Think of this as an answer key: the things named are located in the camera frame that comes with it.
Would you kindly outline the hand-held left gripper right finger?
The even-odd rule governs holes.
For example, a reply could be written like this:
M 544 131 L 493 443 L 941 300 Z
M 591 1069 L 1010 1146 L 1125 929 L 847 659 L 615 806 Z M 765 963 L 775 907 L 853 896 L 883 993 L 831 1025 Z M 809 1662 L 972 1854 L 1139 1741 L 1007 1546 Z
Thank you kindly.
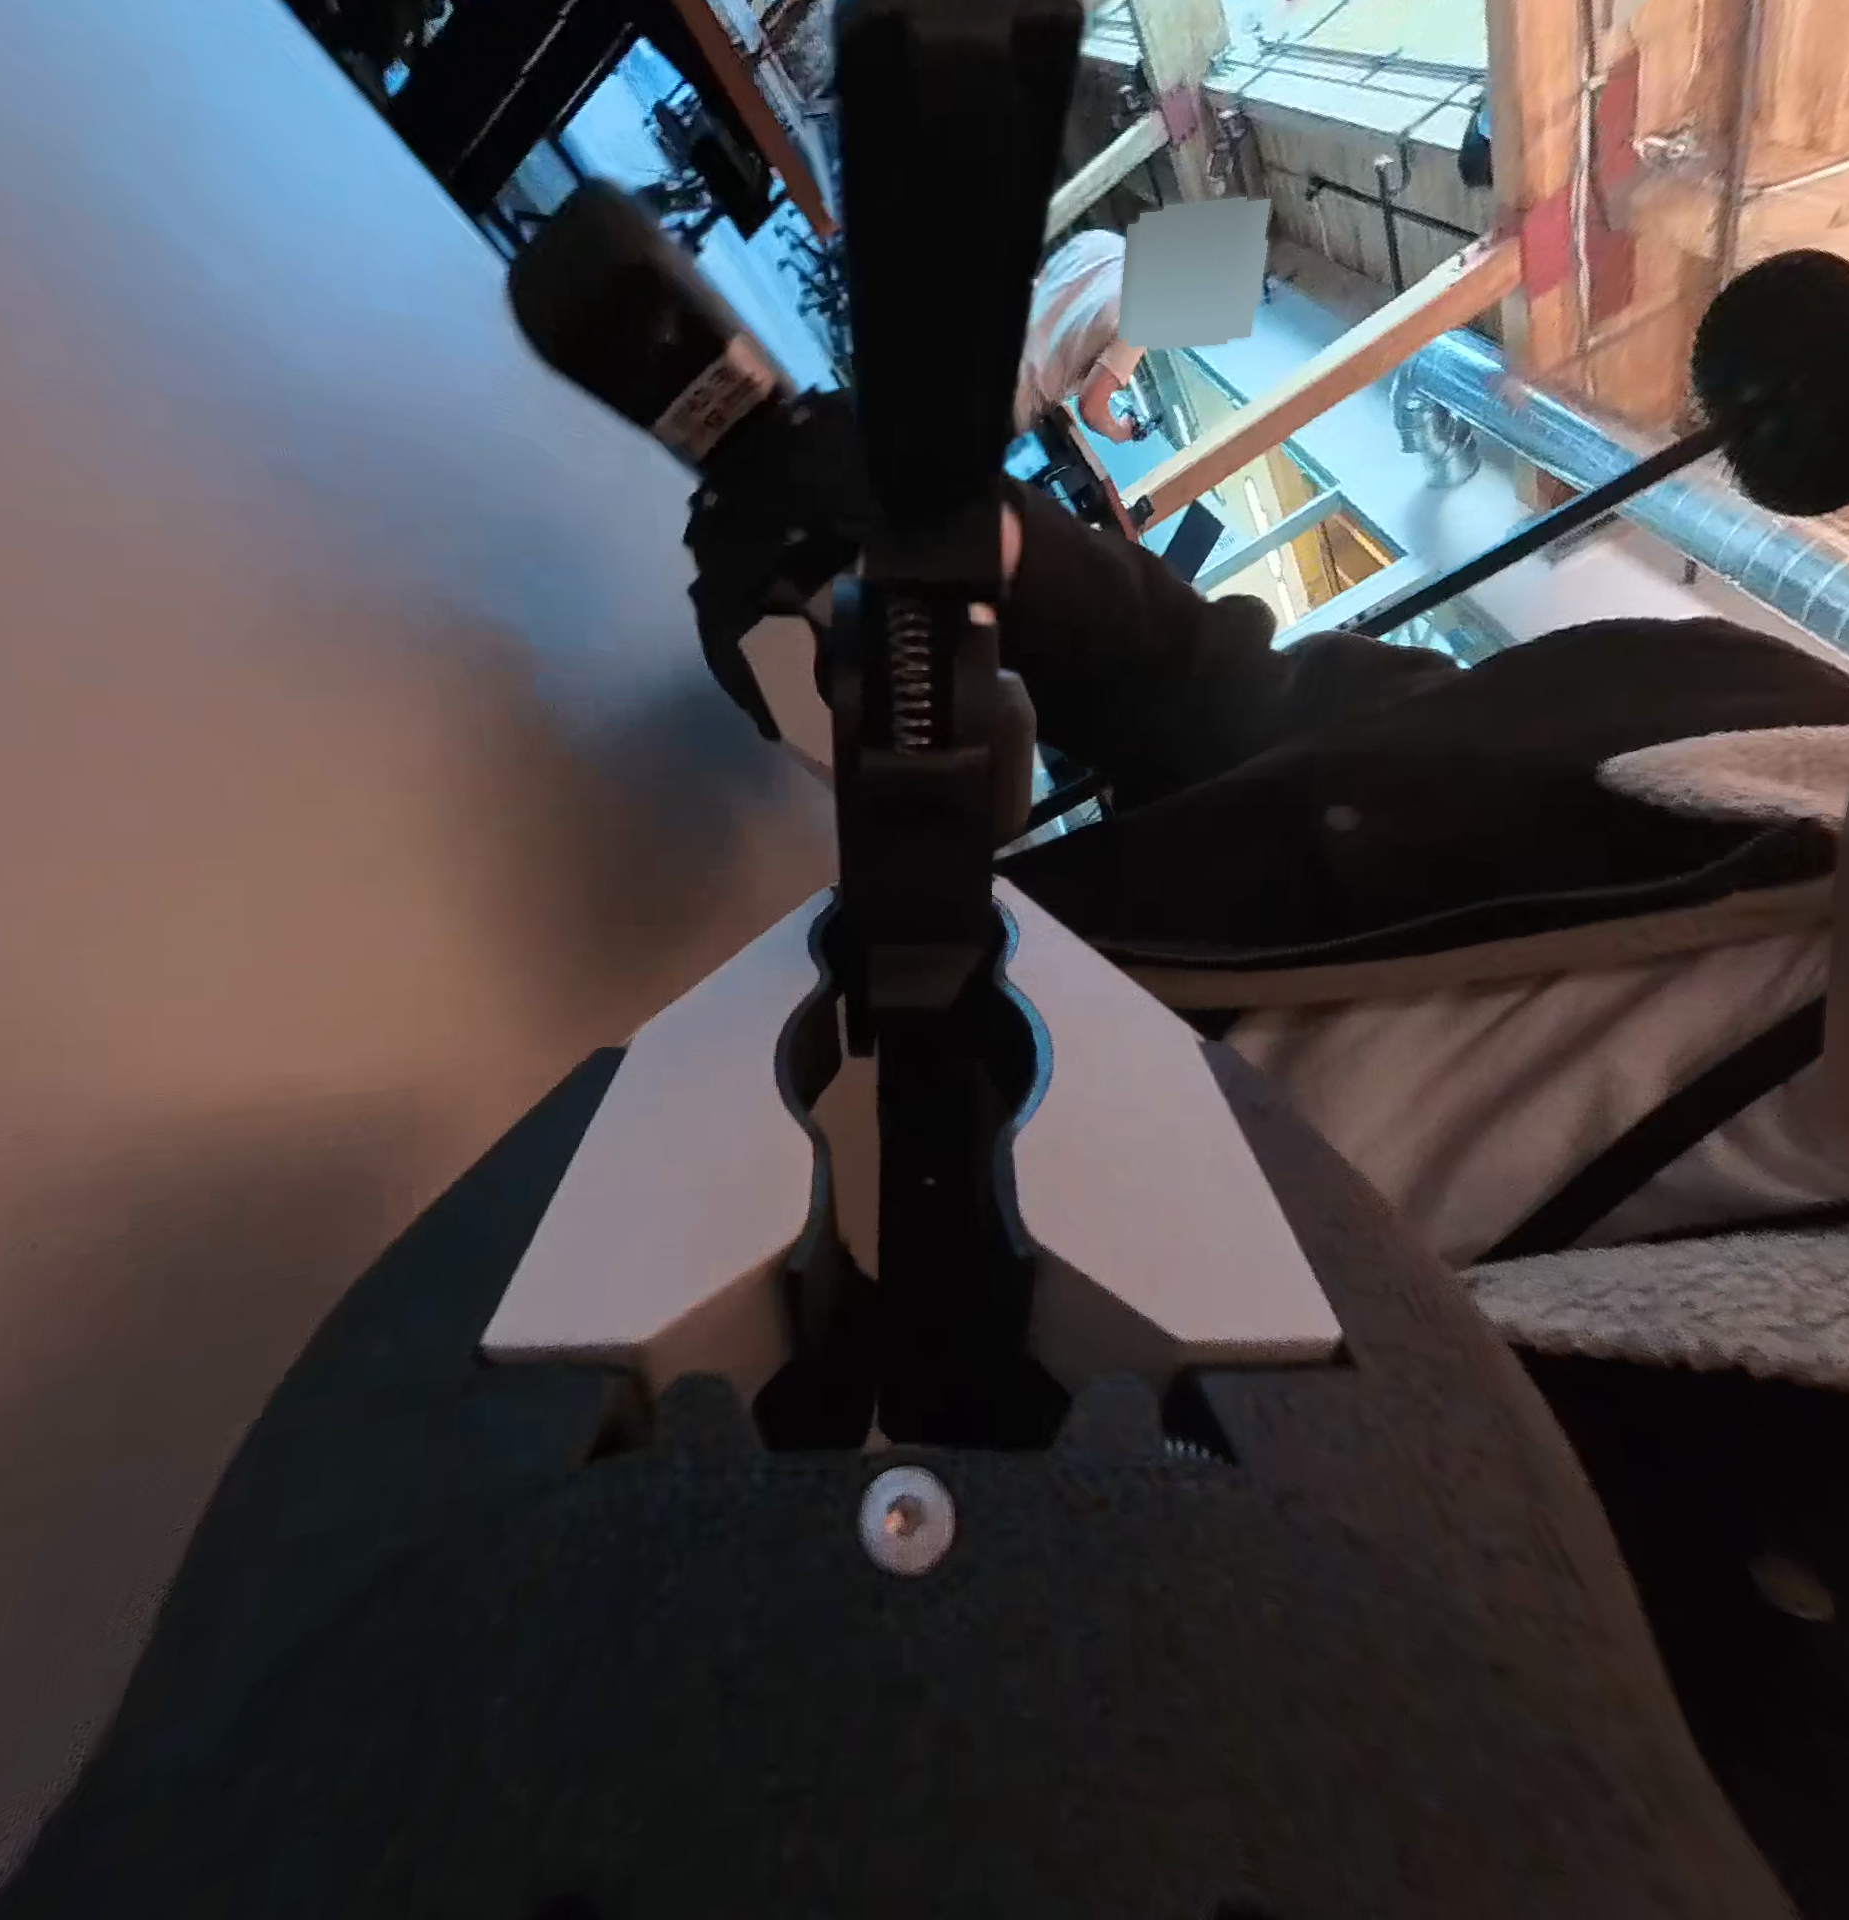
M 1340 1324 L 1200 1035 L 1013 884 L 994 899 L 1035 1039 L 1010 1139 L 1032 1359 L 1071 1394 L 1335 1361 Z

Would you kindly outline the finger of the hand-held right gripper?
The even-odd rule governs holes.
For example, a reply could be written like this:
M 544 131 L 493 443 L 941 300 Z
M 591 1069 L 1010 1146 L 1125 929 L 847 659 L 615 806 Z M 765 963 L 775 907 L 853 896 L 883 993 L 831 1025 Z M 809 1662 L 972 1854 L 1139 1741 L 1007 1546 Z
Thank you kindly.
M 835 781 L 835 720 L 819 688 L 819 636 L 803 617 L 771 615 L 746 634 L 746 666 L 777 741 L 821 784 Z

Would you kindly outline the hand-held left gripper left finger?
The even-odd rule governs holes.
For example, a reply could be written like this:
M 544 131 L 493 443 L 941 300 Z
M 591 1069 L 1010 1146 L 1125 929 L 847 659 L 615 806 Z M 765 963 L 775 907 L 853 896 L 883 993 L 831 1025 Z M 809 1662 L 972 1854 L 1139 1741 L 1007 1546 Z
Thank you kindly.
M 629 1038 L 481 1356 L 597 1364 L 650 1398 L 710 1376 L 746 1409 L 793 1364 L 839 1250 L 814 1116 L 844 1059 L 835 907 L 813 895 Z

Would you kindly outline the black plastic spring clamp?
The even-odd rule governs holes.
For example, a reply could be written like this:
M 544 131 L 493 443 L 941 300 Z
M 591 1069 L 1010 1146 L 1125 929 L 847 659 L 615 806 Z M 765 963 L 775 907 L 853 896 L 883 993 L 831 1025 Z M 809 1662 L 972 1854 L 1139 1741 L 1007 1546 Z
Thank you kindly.
M 1046 1448 L 1010 1140 L 1040 1035 L 1007 987 L 995 852 L 1032 708 L 1002 660 L 1007 451 L 1080 4 L 839 4 L 860 568 L 831 649 L 842 878 L 826 933 L 878 1093 L 866 1368 L 899 1444 Z

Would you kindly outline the person's right forearm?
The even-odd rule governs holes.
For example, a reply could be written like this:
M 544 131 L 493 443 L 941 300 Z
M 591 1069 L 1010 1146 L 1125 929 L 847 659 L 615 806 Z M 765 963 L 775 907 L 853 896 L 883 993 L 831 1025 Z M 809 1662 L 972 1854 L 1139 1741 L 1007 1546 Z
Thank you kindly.
M 1207 939 L 1302 873 L 1315 831 L 1285 758 L 1465 683 L 1448 659 L 1320 633 L 1273 645 L 1258 599 L 1200 597 L 1144 546 L 1007 481 L 1003 663 L 1040 741 L 1107 789 L 1110 820 L 1003 862 L 1086 939 Z

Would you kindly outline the white shirt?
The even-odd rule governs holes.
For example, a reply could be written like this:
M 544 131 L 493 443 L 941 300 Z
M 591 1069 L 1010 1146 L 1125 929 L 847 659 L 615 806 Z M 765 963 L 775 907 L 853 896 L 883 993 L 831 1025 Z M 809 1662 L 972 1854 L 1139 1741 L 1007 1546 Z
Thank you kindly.
M 1501 1247 L 1571 1179 L 1827 990 L 1830 933 L 1598 971 L 1262 1010 L 1266 1072 L 1446 1263 Z

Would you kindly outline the brown wooden beam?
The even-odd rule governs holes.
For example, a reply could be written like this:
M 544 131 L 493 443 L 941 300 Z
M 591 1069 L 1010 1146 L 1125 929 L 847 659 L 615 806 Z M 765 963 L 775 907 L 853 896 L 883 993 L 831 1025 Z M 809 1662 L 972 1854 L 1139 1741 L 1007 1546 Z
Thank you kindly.
M 1520 293 L 1521 233 L 1478 243 L 1313 354 L 1296 372 L 1122 492 L 1137 526 L 1186 508 L 1345 398 L 1400 370 L 1434 340 Z

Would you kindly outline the black fleece-lined jacket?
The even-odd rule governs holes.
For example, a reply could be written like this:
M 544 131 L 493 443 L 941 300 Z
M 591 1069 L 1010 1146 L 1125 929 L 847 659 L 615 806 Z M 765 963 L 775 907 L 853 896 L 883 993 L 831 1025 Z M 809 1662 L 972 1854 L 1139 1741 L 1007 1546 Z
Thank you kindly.
M 1311 854 L 1215 940 L 1084 939 L 1226 1043 L 1249 1013 L 1830 933 L 1845 670 L 1714 619 L 1460 670 L 1284 761 Z M 1849 1917 L 1849 1364 L 1799 1354 L 1849 1324 L 1849 1162 L 1808 1107 L 1827 990 L 1446 1263 L 1512 1320 L 1801 1917 Z

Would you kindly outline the black round ceiling lamp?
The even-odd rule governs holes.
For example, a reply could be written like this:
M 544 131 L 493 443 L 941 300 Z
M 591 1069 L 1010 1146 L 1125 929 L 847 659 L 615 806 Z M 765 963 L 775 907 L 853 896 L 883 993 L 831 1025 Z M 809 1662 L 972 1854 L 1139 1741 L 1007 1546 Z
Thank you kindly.
M 1849 508 L 1849 260 L 1786 252 L 1736 275 L 1710 300 L 1688 360 L 1694 427 L 1618 479 L 1571 492 L 1483 555 L 1397 593 L 1349 624 L 1359 636 L 1441 610 L 1541 552 L 1612 519 L 1642 492 L 1714 458 L 1756 507 L 1827 519 Z

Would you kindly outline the silver air duct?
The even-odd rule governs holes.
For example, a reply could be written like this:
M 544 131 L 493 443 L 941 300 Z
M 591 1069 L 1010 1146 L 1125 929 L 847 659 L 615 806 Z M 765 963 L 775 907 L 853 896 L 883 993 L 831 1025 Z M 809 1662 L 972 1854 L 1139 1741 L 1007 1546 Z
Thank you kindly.
M 1514 456 L 1590 492 L 1637 462 L 1637 450 L 1574 406 L 1516 379 L 1495 349 L 1454 331 L 1417 350 L 1394 384 L 1483 431 Z M 1830 519 L 1753 504 L 1710 458 L 1621 508 L 1631 525 L 1743 591 L 1849 659 L 1849 534 Z

